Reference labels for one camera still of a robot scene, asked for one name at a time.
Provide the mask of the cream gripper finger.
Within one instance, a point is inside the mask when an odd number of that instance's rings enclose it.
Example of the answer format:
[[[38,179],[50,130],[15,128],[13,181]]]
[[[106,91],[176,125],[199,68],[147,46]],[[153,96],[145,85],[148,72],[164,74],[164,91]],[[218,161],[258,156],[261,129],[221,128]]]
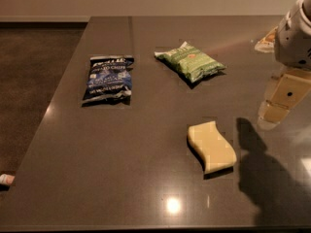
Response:
[[[288,114],[289,110],[278,105],[263,101],[259,106],[259,118],[270,123],[280,123]]]
[[[259,116],[258,117],[258,126],[262,130],[269,131],[269,130],[274,129],[277,126],[277,123],[266,121],[264,118]]]

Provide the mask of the tan object behind arm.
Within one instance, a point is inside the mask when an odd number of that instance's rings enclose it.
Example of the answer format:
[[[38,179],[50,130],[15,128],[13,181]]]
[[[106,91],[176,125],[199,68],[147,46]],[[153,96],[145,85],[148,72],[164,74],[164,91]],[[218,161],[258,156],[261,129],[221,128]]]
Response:
[[[255,50],[263,53],[273,53],[277,29],[278,27],[274,27],[263,38],[261,38],[255,44]]]

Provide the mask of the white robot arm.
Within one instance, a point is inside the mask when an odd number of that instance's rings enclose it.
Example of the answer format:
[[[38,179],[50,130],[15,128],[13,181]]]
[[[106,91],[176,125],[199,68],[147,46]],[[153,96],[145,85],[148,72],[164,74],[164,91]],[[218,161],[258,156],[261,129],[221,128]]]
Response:
[[[273,53],[282,64],[259,107],[259,127],[271,130],[311,91],[311,0],[297,0],[255,50]]]

